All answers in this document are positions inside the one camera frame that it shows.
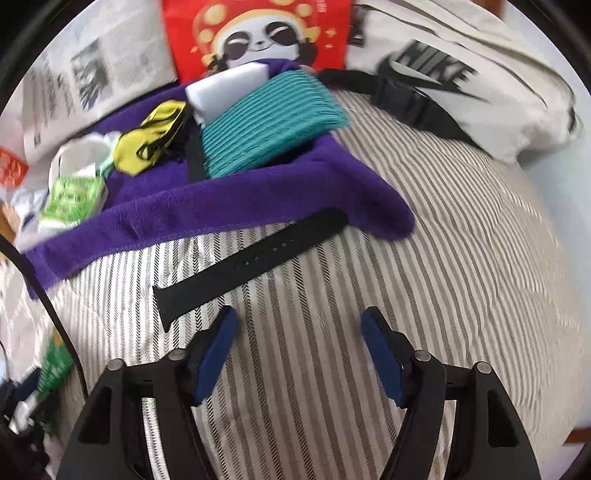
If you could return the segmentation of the yellow mesh pouch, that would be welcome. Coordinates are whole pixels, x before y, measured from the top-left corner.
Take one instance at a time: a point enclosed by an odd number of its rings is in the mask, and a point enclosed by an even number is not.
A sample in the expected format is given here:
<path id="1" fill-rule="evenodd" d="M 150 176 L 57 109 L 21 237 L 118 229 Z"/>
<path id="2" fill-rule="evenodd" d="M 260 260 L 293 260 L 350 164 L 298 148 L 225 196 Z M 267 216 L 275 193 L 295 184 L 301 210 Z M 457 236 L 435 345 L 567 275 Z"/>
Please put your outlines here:
<path id="1" fill-rule="evenodd" d="M 154 166 L 191 116 L 184 101 L 160 103 L 139 127 L 119 138 L 112 151 L 114 169 L 135 177 Z"/>

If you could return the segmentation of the purple towel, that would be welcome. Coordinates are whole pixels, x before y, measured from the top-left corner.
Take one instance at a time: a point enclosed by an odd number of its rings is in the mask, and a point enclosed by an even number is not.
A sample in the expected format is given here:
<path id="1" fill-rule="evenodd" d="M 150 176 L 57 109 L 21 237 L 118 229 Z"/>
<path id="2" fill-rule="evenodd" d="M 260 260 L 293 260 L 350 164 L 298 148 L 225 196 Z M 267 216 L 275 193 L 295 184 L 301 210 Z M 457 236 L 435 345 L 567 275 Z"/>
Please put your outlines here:
<path id="1" fill-rule="evenodd" d="M 43 288 L 115 253 L 186 237 L 300 220 L 322 208 L 387 240 L 413 232 L 401 195 L 332 135 L 284 153 L 269 166 L 192 183 L 183 155 L 169 154 L 131 177 L 113 172 L 103 210 L 23 250 Z"/>

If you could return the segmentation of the red panda paper bag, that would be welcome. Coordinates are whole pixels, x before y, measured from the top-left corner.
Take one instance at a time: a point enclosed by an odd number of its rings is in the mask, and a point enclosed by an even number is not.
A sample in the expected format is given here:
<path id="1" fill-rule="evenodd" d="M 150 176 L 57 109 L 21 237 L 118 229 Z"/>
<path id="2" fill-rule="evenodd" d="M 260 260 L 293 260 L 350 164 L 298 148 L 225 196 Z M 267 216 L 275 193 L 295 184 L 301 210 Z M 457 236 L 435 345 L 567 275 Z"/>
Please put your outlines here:
<path id="1" fill-rule="evenodd" d="M 341 69 L 352 1 L 163 1 L 179 80 L 245 63 L 283 59 L 315 70 Z"/>

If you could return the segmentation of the white Miniso plastic bag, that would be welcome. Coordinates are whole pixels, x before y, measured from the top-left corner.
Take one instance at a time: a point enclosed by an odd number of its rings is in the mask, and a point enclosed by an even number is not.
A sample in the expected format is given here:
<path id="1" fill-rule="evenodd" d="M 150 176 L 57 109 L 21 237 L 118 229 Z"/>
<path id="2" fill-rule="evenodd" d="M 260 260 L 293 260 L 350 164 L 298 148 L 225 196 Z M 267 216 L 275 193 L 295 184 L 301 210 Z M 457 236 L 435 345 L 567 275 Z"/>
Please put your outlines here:
<path id="1" fill-rule="evenodd" d="M 20 220 L 38 212 L 48 194 L 49 164 L 29 165 L 16 154 L 1 149 L 1 201 L 10 206 Z"/>

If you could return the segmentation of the teal ribbed cloth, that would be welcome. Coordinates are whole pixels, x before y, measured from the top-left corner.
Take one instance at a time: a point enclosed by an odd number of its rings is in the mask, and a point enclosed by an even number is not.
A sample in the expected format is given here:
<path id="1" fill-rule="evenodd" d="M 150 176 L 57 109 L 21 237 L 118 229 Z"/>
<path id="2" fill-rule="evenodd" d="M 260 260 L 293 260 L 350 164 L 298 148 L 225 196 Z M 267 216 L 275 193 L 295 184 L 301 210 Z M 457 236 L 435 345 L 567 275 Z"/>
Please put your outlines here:
<path id="1" fill-rule="evenodd" d="M 348 123 L 345 110 L 317 78 L 302 70 L 283 72 L 204 128 L 205 175 L 217 179 L 262 167 Z"/>

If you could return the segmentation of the white Nike waist bag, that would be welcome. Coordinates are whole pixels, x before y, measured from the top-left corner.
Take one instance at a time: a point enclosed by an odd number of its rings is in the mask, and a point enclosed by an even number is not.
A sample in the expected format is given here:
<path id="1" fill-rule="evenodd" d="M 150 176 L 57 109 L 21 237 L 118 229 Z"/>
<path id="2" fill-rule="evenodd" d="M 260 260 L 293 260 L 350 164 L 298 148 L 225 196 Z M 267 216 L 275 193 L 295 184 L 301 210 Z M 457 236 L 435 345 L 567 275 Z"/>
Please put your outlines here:
<path id="1" fill-rule="evenodd" d="M 415 129 L 514 162 L 580 132 L 567 81 L 502 20 L 471 1 L 365 1 L 325 85 L 370 97 Z"/>

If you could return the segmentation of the white cloth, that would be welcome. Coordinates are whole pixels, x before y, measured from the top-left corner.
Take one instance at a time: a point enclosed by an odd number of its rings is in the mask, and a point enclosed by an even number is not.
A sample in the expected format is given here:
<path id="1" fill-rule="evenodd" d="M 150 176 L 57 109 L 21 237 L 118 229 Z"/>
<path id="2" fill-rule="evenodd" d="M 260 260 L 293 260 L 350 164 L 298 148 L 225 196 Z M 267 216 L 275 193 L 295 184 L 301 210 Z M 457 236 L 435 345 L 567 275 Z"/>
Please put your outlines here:
<path id="1" fill-rule="evenodd" d="M 16 236 L 16 247 L 21 252 L 33 249 L 42 242 L 67 230 L 42 230 L 39 227 L 40 213 L 45 207 L 50 189 L 58 177 L 86 176 L 102 177 L 105 181 L 112 173 L 112 151 L 121 133 L 111 131 L 105 135 L 91 133 L 71 140 L 57 151 L 49 164 L 48 194 L 41 209 L 34 215 L 21 220 Z"/>

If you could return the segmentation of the green tissue pack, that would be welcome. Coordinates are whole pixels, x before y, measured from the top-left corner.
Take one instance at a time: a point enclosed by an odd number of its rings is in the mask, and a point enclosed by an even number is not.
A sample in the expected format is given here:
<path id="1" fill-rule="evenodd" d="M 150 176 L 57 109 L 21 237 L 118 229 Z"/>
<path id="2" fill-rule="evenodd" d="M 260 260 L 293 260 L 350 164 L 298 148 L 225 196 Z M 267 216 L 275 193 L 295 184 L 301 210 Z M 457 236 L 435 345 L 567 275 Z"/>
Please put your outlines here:
<path id="1" fill-rule="evenodd" d="M 58 177 L 40 213 L 42 230 L 68 230 L 102 211 L 108 190 L 102 177 Z"/>

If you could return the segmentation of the folded newspaper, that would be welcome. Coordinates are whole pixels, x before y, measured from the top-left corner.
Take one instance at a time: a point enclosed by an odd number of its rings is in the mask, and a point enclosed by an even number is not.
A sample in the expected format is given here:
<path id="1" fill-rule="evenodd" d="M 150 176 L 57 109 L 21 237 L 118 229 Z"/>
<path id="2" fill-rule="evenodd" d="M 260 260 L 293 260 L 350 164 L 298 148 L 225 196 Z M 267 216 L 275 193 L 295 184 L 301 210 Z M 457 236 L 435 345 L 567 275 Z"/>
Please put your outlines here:
<path id="1" fill-rule="evenodd" d="M 23 78 L 26 161 L 176 79 L 159 1 L 92 2 Z"/>

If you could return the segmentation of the green card packet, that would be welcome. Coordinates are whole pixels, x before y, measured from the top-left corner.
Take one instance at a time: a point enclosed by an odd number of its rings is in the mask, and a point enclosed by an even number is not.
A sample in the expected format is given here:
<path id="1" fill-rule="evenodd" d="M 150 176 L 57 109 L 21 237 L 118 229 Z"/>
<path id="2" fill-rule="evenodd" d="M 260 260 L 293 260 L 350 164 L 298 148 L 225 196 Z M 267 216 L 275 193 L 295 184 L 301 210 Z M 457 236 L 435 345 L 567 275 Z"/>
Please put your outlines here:
<path id="1" fill-rule="evenodd" d="M 73 366 L 71 355 L 61 337 L 54 330 L 41 365 L 41 373 L 37 386 L 39 398 L 58 389 Z"/>

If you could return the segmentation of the white sponge block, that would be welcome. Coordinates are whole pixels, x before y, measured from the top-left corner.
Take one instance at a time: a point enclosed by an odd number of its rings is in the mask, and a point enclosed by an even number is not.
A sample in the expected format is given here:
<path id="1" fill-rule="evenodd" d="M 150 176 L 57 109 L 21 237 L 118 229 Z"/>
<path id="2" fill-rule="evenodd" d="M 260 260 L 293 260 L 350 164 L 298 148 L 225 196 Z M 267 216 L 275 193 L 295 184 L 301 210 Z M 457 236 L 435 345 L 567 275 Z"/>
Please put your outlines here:
<path id="1" fill-rule="evenodd" d="M 207 126 L 269 78 L 266 64 L 252 62 L 189 84 L 185 95 L 194 120 L 200 126 Z"/>

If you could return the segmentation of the striped bed cover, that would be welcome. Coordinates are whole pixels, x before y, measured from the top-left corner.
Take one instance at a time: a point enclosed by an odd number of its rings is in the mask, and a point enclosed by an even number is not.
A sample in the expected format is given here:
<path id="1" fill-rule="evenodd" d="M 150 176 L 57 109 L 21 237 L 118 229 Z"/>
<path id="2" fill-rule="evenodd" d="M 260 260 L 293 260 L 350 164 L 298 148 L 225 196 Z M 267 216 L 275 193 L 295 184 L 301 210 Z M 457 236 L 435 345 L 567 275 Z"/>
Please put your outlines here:
<path id="1" fill-rule="evenodd" d="M 354 228 L 161 328 L 152 285 L 168 286 L 283 225 L 208 234 L 103 257 L 47 293 L 89 390 L 108 360 L 160 359 L 222 305 L 240 319 L 214 393 L 194 410 L 220 479 L 378 479 L 404 412 L 374 370 L 360 314 L 442 363 L 495 369 L 540 469 L 583 403 L 581 308 L 564 249 L 525 172 L 407 127 L 366 96 L 335 92 L 335 139 L 415 213 L 401 242 Z"/>

